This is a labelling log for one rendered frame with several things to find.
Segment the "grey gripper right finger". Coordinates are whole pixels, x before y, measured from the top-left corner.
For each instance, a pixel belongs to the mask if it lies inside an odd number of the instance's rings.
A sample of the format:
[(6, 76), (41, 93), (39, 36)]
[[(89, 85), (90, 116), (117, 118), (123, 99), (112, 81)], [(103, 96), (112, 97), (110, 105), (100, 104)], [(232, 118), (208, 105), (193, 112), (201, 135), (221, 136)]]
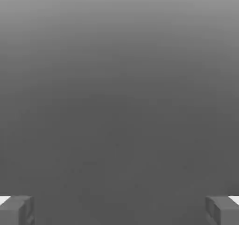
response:
[(239, 225), (239, 196), (206, 196), (208, 225)]

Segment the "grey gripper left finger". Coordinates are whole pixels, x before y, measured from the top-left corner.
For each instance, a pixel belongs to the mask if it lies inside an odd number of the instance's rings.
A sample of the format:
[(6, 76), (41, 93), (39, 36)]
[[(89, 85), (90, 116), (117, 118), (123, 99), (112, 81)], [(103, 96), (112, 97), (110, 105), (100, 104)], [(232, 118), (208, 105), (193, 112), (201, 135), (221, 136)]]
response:
[(0, 225), (35, 225), (33, 196), (0, 196)]

